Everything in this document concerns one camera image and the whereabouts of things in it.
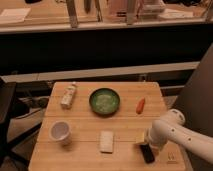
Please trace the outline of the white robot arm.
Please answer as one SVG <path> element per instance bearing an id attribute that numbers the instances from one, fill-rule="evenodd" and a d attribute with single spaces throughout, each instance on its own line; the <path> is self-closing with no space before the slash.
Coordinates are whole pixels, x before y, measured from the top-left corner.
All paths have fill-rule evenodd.
<path id="1" fill-rule="evenodd" d="M 177 109 L 170 109 L 138 135 L 136 144 L 163 148 L 171 141 L 213 164 L 213 137 L 185 128 L 184 123 L 184 114 Z"/>

